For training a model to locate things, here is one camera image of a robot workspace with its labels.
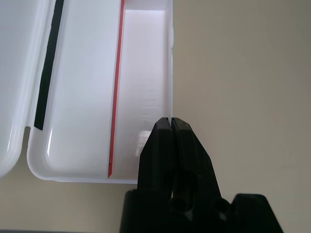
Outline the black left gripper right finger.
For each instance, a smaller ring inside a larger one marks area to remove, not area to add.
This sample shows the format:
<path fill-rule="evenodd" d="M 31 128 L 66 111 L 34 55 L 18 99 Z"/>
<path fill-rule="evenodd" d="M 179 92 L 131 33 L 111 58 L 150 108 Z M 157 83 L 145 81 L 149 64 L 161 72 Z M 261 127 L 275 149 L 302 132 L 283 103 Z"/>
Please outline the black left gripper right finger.
<path fill-rule="evenodd" d="M 206 206 L 221 198 L 212 161 L 190 124 L 172 118 L 176 177 L 173 197 L 186 207 Z"/>

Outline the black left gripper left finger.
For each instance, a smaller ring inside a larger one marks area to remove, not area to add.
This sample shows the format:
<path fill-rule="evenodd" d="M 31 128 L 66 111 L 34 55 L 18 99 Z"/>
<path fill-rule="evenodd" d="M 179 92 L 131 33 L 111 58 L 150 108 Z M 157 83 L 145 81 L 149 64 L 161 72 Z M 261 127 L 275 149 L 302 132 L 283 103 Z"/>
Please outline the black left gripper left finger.
<path fill-rule="evenodd" d="M 151 189 L 170 199 L 174 181 L 173 131 L 167 117 L 155 124 L 139 159 L 138 189 Z"/>

